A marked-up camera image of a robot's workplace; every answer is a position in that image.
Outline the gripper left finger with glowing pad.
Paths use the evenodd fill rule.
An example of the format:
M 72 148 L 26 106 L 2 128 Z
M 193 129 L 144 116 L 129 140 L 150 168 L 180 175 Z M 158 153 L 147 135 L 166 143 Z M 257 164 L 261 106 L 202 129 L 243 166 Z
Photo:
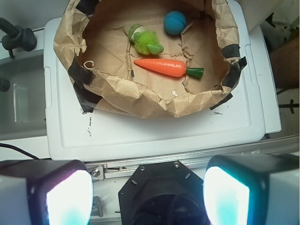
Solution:
M 93 183 L 79 160 L 0 163 L 2 225 L 87 225 Z

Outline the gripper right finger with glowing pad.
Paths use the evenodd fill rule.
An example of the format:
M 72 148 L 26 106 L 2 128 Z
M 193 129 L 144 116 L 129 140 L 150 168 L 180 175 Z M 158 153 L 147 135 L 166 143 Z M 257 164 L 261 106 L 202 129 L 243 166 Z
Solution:
M 204 175 L 203 198 L 213 225 L 298 225 L 300 158 L 213 156 Z

